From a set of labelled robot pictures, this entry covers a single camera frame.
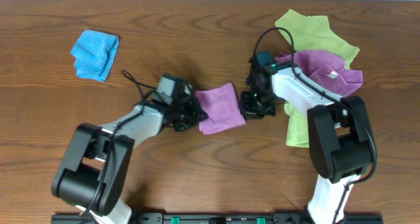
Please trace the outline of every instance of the magenta fabric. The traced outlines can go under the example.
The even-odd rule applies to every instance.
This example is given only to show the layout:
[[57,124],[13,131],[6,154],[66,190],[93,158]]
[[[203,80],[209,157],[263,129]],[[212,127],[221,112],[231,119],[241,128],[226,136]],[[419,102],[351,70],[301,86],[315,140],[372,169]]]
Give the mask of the magenta fabric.
[[[290,60],[290,55],[279,53],[276,62]],[[295,64],[311,80],[325,89],[349,96],[363,85],[361,70],[345,69],[345,61],[339,55],[325,50],[304,50],[295,53]]]
[[209,115],[208,119],[198,125],[203,134],[211,135],[246,124],[232,83],[208,91],[196,91],[195,96],[201,108]]

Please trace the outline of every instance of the folded cloth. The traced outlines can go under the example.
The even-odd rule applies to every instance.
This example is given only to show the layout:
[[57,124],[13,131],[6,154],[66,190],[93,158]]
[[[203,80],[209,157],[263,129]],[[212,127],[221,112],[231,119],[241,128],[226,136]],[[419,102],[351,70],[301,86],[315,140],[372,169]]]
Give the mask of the folded cloth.
[[85,30],[74,45],[74,68],[79,78],[105,81],[110,73],[119,45],[115,35]]
[[[341,56],[346,62],[346,68],[350,68],[350,63],[359,53],[358,47],[348,44],[329,29],[326,16],[307,17],[289,10],[276,21],[276,26],[289,30],[296,51],[327,50]],[[289,36],[283,31],[280,32],[290,43]]]
[[[276,62],[290,60],[291,56],[280,53]],[[323,50],[305,50],[295,53],[294,62],[315,83],[333,93],[348,96],[363,84],[360,70],[345,69],[345,61],[334,53]],[[289,118],[286,145],[308,148],[308,120],[291,103],[284,106]]]
[[196,91],[194,95],[201,108],[209,115],[209,118],[198,125],[204,135],[246,124],[245,118],[241,115],[232,83],[208,91]]

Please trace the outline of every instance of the blue cloth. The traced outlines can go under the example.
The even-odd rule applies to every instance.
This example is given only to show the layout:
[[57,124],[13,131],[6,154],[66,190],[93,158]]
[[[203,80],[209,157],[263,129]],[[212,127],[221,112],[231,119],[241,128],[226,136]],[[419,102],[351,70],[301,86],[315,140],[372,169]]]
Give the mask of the blue cloth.
[[76,57],[76,76],[105,81],[114,63],[118,45],[119,39],[115,35],[85,30],[70,53]]

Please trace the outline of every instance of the wooden table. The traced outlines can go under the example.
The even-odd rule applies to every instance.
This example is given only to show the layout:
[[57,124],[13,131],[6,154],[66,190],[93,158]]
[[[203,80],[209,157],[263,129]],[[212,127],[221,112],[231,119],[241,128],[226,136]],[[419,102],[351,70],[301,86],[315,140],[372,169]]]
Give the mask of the wooden table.
[[[288,9],[328,15],[331,29],[360,48],[352,67],[364,73],[357,94],[379,167],[353,189],[346,211],[417,223],[420,3],[284,0],[0,0],[0,223],[77,212],[51,195],[51,182],[77,125],[113,121],[139,99],[121,69],[152,85],[167,72],[196,89],[233,82],[240,92],[258,36]],[[86,29],[120,36],[105,83],[75,76],[70,50]],[[290,51],[279,33],[260,50]],[[316,171],[308,149],[285,145],[287,116],[281,106],[277,113],[211,136],[165,129],[133,152],[122,198],[168,212],[303,209]]]

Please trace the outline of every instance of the white tag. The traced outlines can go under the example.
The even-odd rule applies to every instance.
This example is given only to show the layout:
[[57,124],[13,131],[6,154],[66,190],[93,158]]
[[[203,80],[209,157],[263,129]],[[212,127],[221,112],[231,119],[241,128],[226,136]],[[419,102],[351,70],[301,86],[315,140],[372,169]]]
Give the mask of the white tag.
[[330,77],[331,79],[335,79],[338,76],[338,74],[335,71],[332,71],[331,73],[329,73],[329,75],[326,76]]

